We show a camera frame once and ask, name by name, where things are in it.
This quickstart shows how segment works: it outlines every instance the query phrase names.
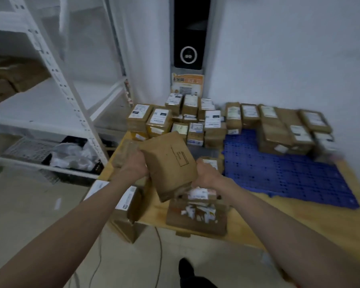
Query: cardboard box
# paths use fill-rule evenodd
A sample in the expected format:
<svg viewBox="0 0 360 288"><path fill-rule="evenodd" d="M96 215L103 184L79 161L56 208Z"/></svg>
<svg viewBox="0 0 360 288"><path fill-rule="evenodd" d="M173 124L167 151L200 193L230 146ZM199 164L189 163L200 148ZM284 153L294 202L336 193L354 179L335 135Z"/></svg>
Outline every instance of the cardboard box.
<svg viewBox="0 0 360 288"><path fill-rule="evenodd" d="M182 114L197 116L199 98L196 95L185 95Z"/></svg>
<svg viewBox="0 0 360 288"><path fill-rule="evenodd" d="M172 111L155 108L147 121L147 131L150 138L170 132L172 127Z"/></svg>
<svg viewBox="0 0 360 288"><path fill-rule="evenodd" d="M306 155L315 145L308 129L303 125L297 110L277 108L276 113L285 124L292 140L287 154Z"/></svg>
<svg viewBox="0 0 360 288"><path fill-rule="evenodd" d="M196 162L177 131L140 142L139 146L161 202L191 189L197 178Z"/></svg>
<svg viewBox="0 0 360 288"><path fill-rule="evenodd" d="M146 123L153 110L152 105L136 104L127 117L127 128L134 132L147 132Z"/></svg>
<svg viewBox="0 0 360 288"><path fill-rule="evenodd" d="M203 146L204 127L201 123L190 123L188 128L187 145Z"/></svg>
<svg viewBox="0 0 360 288"><path fill-rule="evenodd" d="M165 103L165 108L170 109L173 115L179 116L182 102L183 102L182 94L171 93L169 94L169 97Z"/></svg>
<svg viewBox="0 0 360 288"><path fill-rule="evenodd" d="M203 206L192 204L186 200L171 200L167 212L168 225L194 230L196 232L225 235L227 211L219 205Z"/></svg>
<svg viewBox="0 0 360 288"><path fill-rule="evenodd" d="M174 122L172 125L172 131L177 131L187 143L188 123Z"/></svg>
<svg viewBox="0 0 360 288"><path fill-rule="evenodd" d="M310 131L331 133L332 127L321 112L300 109L299 116Z"/></svg>
<svg viewBox="0 0 360 288"><path fill-rule="evenodd" d="M260 123L258 107L254 104L241 104L241 121L244 129L256 129Z"/></svg>
<svg viewBox="0 0 360 288"><path fill-rule="evenodd" d="M227 134L241 133L241 110L239 102L228 102L225 105Z"/></svg>

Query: shoe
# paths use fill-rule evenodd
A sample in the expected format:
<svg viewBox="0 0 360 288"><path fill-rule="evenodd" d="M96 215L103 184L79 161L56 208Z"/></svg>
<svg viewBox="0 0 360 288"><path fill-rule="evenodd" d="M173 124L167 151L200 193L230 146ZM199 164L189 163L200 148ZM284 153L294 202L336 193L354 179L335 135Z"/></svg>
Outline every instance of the shoe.
<svg viewBox="0 0 360 288"><path fill-rule="evenodd" d="M179 261L179 275L181 279L186 279L195 276L195 272L193 271L192 264L186 258L182 258Z"/></svg>

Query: blue plastic pallet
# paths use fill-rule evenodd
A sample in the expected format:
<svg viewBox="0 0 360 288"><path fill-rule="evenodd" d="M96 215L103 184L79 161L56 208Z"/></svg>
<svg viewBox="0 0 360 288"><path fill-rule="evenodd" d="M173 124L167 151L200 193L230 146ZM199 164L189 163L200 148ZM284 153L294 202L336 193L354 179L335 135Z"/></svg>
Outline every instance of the blue plastic pallet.
<svg viewBox="0 0 360 288"><path fill-rule="evenodd" d="M335 166L302 155L259 152L254 130L227 135L224 157L225 175L250 191L351 209L360 207Z"/></svg>

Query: tiled floor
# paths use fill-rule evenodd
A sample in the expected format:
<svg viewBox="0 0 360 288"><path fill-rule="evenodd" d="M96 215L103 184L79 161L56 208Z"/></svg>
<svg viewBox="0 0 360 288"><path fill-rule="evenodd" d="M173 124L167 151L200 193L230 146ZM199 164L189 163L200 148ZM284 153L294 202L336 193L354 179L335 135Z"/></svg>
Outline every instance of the tiled floor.
<svg viewBox="0 0 360 288"><path fill-rule="evenodd" d="M54 186L5 169L0 174L0 267L45 228L74 208L87 188ZM56 201L61 198L59 208ZM271 267L261 263L262 251L232 243L192 236L178 237L159 229L163 259L158 287L179 287L178 261L187 257L198 276L218 287L291 287ZM80 287L88 287L99 262L98 240L77 269ZM135 244L121 241L109 228L102 231L102 262L92 287L154 288L160 246L154 228L146 227Z"/></svg>

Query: hand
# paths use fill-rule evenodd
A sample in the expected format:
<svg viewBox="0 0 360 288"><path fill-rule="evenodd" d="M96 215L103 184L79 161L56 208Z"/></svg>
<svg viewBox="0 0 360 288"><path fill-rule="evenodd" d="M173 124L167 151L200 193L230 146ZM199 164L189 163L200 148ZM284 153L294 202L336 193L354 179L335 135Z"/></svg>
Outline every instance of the hand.
<svg viewBox="0 0 360 288"><path fill-rule="evenodd" d="M223 175L210 164L204 163L202 158L199 158L196 163L198 177L192 182L192 188L215 189L216 182L221 180Z"/></svg>

